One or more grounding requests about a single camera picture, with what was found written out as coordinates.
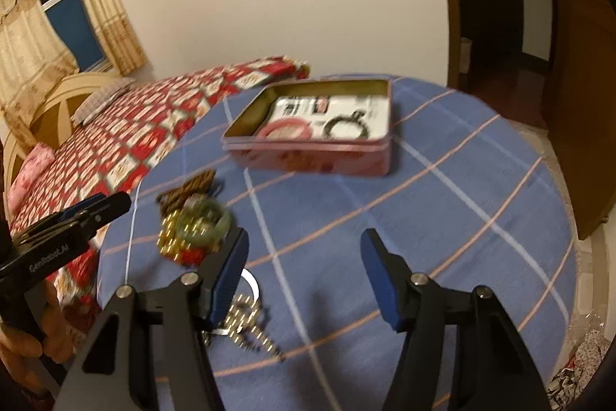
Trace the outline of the green jade bangle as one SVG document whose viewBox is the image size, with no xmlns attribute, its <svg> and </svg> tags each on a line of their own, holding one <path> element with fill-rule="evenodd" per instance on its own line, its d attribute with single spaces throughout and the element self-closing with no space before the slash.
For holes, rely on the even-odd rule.
<svg viewBox="0 0 616 411">
<path fill-rule="evenodd" d="M 226 237 L 232 223 L 232 213 L 216 199 L 193 195 L 179 210 L 176 237 L 190 246 L 209 248 Z"/>
</svg>

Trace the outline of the pink bangle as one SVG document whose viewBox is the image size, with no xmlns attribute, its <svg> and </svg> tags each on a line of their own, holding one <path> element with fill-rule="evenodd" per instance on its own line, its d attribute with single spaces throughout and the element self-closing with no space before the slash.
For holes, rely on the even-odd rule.
<svg viewBox="0 0 616 411">
<path fill-rule="evenodd" d="M 256 137 L 265 140 L 304 141 L 312 137 L 312 128 L 304 119 L 277 119 L 260 128 Z"/>
</svg>

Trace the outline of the red patterned bedspread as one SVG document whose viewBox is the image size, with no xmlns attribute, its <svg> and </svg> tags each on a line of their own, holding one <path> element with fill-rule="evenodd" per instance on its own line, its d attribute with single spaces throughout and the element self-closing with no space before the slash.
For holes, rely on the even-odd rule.
<svg viewBox="0 0 616 411">
<path fill-rule="evenodd" d="M 20 233 L 85 198 L 130 192 L 221 99 L 252 87 L 310 74 L 306 62 L 270 56 L 151 84 L 132 84 L 92 122 L 74 126 L 55 161 L 34 183 L 10 230 Z"/>
</svg>

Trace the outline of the pink pillow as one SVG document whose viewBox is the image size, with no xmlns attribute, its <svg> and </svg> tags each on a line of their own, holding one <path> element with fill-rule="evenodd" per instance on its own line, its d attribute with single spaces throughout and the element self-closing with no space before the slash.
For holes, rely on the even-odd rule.
<svg viewBox="0 0 616 411">
<path fill-rule="evenodd" d="M 17 177 L 8 190 L 7 207 L 10 216 L 17 216 L 34 183 L 54 161 L 54 150 L 44 143 L 38 143 L 28 153 Z"/>
</svg>

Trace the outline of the patterned plastic bag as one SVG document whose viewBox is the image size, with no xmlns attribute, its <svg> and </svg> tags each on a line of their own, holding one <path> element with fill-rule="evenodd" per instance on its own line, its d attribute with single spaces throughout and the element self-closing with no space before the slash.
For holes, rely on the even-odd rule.
<svg viewBox="0 0 616 411">
<path fill-rule="evenodd" d="M 603 320 L 593 311 L 573 323 L 568 340 L 573 342 L 569 360 L 547 387 L 553 410 L 566 410 L 582 395 L 611 345 Z"/>
</svg>

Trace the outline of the cream wooden headboard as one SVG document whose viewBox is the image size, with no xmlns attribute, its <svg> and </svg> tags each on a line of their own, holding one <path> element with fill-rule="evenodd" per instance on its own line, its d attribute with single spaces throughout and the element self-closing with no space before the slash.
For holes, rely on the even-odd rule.
<svg viewBox="0 0 616 411">
<path fill-rule="evenodd" d="M 38 142 L 57 149 L 73 134 L 71 117 L 91 94 L 119 78 L 115 71 L 87 72 L 67 76 L 51 92 L 46 102 L 38 108 L 30 123 L 32 134 Z M 28 154 L 17 137 L 1 121 L 3 144 L 4 184 L 8 187 Z"/>
</svg>

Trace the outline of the striped pillow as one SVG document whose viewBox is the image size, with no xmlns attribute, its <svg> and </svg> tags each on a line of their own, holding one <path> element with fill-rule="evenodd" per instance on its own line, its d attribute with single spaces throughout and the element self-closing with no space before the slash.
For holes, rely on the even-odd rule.
<svg viewBox="0 0 616 411">
<path fill-rule="evenodd" d="M 117 98 L 127 93 L 132 84 L 135 82 L 133 78 L 115 79 L 111 84 L 100 87 L 92 93 L 71 116 L 71 122 L 74 126 L 85 126 L 92 122 L 101 112 L 111 105 Z"/>
</svg>

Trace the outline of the beige curtain left panel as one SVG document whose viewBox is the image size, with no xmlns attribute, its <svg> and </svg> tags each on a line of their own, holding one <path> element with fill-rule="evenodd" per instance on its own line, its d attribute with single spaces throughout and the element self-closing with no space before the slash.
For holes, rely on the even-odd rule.
<svg viewBox="0 0 616 411">
<path fill-rule="evenodd" d="M 24 151 L 37 144 L 30 130 L 35 112 L 77 72 L 40 0 L 1 0 L 1 114 Z"/>
</svg>

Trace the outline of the beige curtain panel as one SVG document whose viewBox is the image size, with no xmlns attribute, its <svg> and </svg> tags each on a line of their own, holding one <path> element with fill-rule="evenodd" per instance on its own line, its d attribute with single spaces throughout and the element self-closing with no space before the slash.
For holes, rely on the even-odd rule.
<svg viewBox="0 0 616 411">
<path fill-rule="evenodd" d="M 82 0 L 104 55 L 122 76 L 147 63 L 121 0 Z"/>
<path fill-rule="evenodd" d="M 1 0 L 1 114 L 24 151 L 37 144 L 30 130 L 35 112 L 77 72 L 40 0 Z"/>
</svg>

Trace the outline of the beige curtain right panel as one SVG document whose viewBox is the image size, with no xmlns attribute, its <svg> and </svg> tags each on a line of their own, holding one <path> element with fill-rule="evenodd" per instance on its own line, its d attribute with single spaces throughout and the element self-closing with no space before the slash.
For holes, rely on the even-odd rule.
<svg viewBox="0 0 616 411">
<path fill-rule="evenodd" d="M 122 76 L 147 63 L 121 0 L 82 0 L 104 55 Z"/>
</svg>

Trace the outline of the blue plaid tablecloth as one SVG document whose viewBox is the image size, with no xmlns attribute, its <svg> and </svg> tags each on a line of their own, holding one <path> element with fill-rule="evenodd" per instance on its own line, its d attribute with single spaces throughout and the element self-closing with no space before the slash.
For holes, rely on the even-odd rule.
<svg viewBox="0 0 616 411">
<path fill-rule="evenodd" d="M 576 261 L 559 190 L 540 155 L 471 96 L 393 81 L 393 157 L 383 177 L 245 169 L 223 149 L 226 127 L 253 99 L 216 104 L 134 194 L 107 231 L 97 295 L 168 285 L 156 198 L 212 168 L 218 199 L 248 231 L 248 270 L 267 335 L 283 361 L 216 338 L 209 358 L 230 410 L 377 410 L 403 337 L 382 319 L 359 249 L 364 230 L 440 285 L 487 285 L 549 380 L 573 313 Z"/>
</svg>

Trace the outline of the dark window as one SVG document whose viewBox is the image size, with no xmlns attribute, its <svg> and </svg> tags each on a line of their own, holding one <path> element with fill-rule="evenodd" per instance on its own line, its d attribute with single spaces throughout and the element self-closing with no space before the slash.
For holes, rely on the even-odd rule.
<svg viewBox="0 0 616 411">
<path fill-rule="evenodd" d="M 82 72 L 110 69 L 82 0 L 41 0 L 41 3 L 52 28 L 74 55 Z"/>
</svg>

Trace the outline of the brown wooden door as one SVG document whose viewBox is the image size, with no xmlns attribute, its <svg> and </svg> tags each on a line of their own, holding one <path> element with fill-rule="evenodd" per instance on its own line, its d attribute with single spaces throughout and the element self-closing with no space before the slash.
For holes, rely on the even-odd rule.
<svg viewBox="0 0 616 411">
<path fill-rule="evenodd" d="M 615 10 L 610 0 L 554 0 L 544 118 L 578 237 L 615 204 Z"/>
</svg>

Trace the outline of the pink metal tin box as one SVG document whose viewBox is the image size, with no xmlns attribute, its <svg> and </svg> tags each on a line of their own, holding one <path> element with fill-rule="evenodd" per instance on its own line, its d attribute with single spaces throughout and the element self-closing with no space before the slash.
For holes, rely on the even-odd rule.
<svg viewBox="0 0 616 411">
<path fill-rule="evenodd" d="M 281 97 L 368 96 L 390 99 L 390 130 L 373 141 L 290 141 L 256 137 L 270 106 Z M 349 176 L 384 176 L 392 158 L 393 86 L 383 78 L 335 78 L 271 84 L 230 122 L 223 148 L 237 164 L 254 169 Z"/>
</svg>

